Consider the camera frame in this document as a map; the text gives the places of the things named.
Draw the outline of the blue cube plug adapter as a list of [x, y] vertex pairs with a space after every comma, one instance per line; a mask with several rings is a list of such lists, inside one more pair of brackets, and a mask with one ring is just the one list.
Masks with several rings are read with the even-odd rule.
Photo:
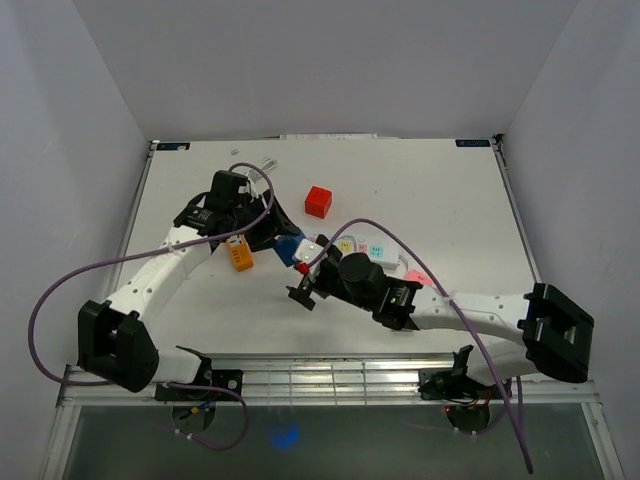
[[273, 250], [287, 268], [296, 263], [295, 252], [304, 239], [304, 235], [279, 235], [275, 239]]

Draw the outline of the orange power strip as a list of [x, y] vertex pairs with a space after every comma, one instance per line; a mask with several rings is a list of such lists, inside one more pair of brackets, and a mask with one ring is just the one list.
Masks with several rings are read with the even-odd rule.
[[243, 235], [234, 235], [226, 240], [232, 264], [237, 272], [243, 272], [254, 266], [253, 256]]

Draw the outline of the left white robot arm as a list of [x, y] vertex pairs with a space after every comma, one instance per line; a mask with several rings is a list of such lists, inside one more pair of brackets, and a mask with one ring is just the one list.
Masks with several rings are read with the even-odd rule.
[[259, 193], [246, 175], [217, 171], [208, 191], [192, 198], [175, 217], [160, 252], [102, 302], [78, 313], [78, 365], [130, 392], [153, 383], [177, 383], [190, 399], [205, 397], [212, 376], [204, 356], [186, 347], [158, 349], [152, 325], [190, 274], [233, 236], [252, 252], [300, 239], [270, 189]]

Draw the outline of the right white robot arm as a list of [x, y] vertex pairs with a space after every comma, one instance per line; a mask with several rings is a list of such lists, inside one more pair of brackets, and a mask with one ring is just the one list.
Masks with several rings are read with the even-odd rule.
[[314, 295], [333, 297], [371, 314], [394, 331], [453, 330], [497, 338], [462, 348], [448, 378], [474, 397], [499, 379], [540, 373], [554, 380], [587, 381], [595, 321], [561, 290], [536, 283], [524, 294], [440, 293], [435, 285], [387, 275], [365, 253], [344, 255], [325, 236], [301, 238], [292, 255], [302, 280], [289, 296], [306, 309]]

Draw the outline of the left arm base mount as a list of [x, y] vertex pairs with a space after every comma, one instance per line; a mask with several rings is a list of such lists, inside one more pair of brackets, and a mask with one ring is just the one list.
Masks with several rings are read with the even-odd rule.
[[154, 399], [164, 402], [204, 402], [228, 398], [216, 387], [242, 394], [244, 372], [215, 367], [212, 358], [191, 348], [175, 347], [160, 352], [160, 362], [153, 377]]

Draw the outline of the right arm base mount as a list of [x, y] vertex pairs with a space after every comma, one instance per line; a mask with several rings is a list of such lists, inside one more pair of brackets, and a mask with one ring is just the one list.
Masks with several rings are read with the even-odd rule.
[[469, 358], [478, 348], [467, 345], [453, 353], [453, 364], [445, 370], [430, 373], [421, 369], [418, 373], [417, 393], [422, 400], [440, 400], [463, 406], [486, 405], [502, 395], [492, 376], [488, 386], [468, 377]]

